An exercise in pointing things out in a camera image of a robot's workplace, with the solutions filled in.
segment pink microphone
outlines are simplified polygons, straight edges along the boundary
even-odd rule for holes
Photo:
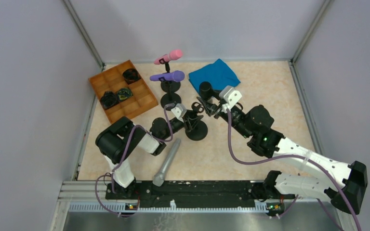
[[[154,61],[155,65],[164,64],[166,62],[177,60],[182,57],[182,50],[173,50],[169,54],[165,54],[162,57],[157,58]]]

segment white clip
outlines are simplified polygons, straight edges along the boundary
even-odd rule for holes
[[[310,158],[311,153],[312,153],[312,151],[310,151],[310,150],[307,150],[307,152],[305,152],[305,154],[304,154],[305,158],[304,158],[303,163],[301,164],[301,166],[299,168],[300,171],[303,171],[304,166],[307,165],[308,159]]]

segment microphone head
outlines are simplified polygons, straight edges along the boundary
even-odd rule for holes
[[[168,57],[170,60],[177,60],[182,57],[182,50],[180,49],[173,50],[168,54]]]
[[[182,71],[174,71],[172,73],[172,81],[181,82],[185,79],[185,73]]]

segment purple microphone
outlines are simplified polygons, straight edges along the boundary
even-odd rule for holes
[[[174,82],[180,82],[184,80],[185,73],[182,71],[174,71],[171,73],[164,73],[159,75],[153,75],[149,79],[151,81],[174,81]]]

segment wooden tray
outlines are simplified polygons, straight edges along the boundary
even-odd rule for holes
[[[128,60],[89,78],[99,100],[104,95],[104,92],[108,90],[117,92],[121,88],[129,88],[132,91],[132,97],[104,110],[110,123],[116,122],[123,116],[132,119],[158,105],[157,99],[148,85],[144,82],[141,75],[141,79],[132,84],[128,85],[125,82],[122,73],[130,68],[135,69],[131,61]]]

